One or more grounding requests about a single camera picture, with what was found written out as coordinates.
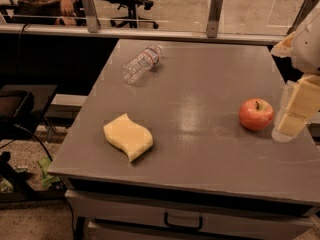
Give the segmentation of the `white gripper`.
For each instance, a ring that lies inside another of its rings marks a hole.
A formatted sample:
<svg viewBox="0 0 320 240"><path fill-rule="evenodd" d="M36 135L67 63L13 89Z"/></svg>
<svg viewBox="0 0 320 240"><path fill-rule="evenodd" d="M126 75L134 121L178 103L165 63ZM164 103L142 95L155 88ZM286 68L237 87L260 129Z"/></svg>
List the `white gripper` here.
<svg viewBox="0 0 320 240"><path fill-rule="evenodd" d="M285 58L292 53L295 32L287 35L271 49L271 54ZM283 87L276 113L276 137L295 138L320 110L320 76L304 74L297 82L288 80Z"/></svg>

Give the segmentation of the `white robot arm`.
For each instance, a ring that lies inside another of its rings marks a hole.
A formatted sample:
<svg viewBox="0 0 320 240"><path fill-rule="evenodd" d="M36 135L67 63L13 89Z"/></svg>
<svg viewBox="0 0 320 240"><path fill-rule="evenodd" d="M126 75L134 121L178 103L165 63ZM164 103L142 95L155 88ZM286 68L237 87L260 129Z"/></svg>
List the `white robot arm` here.
<svg viewBox="0 0 320 240"><path fill-rule="evenodd" d="M282 92L280 109L274 120L272 138L289 142L320 110L320 5L297 28L271 49L271 54L291 59L303 73L296 82L288 81Z"/></svg>

